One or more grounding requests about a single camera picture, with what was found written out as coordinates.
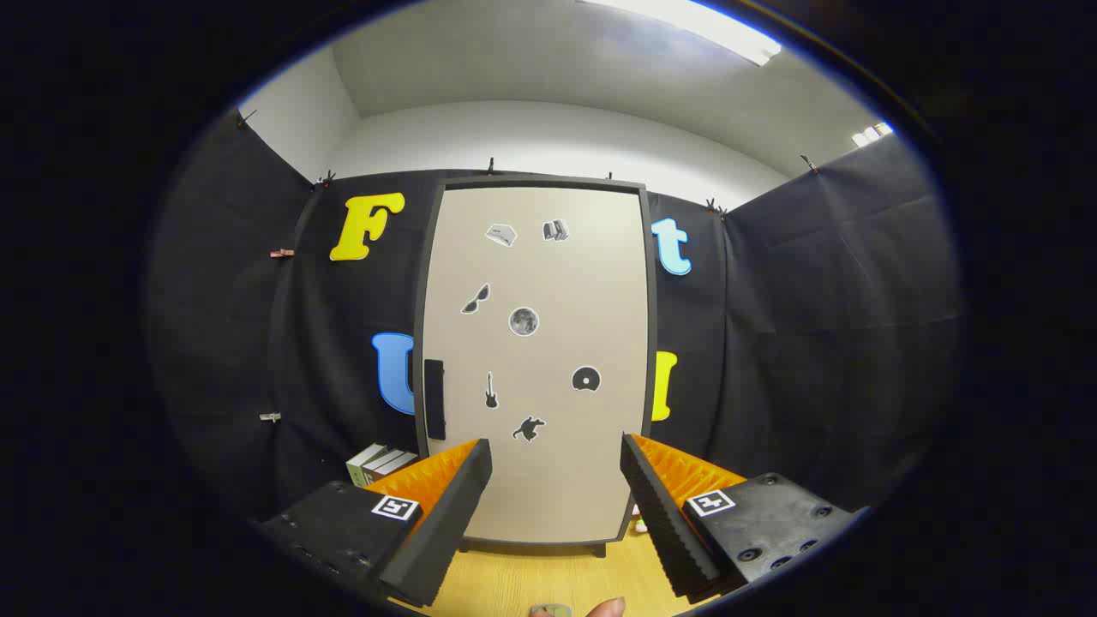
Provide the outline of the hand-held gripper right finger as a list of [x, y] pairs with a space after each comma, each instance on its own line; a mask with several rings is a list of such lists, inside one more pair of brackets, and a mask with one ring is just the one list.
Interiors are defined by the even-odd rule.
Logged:
[[620, 438], [620, 473], [674, 594], [692, 604], [773, 577], [866, 515], [781, 474], [738, 476], [641, 434]]

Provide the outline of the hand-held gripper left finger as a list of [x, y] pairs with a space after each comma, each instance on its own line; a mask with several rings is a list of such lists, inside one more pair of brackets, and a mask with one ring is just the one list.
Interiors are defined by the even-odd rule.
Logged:
[[255, 525], [285, 557], [363, 601], [431, 605], [491, 476], [474, 439], [357, 487], [328, 482]]

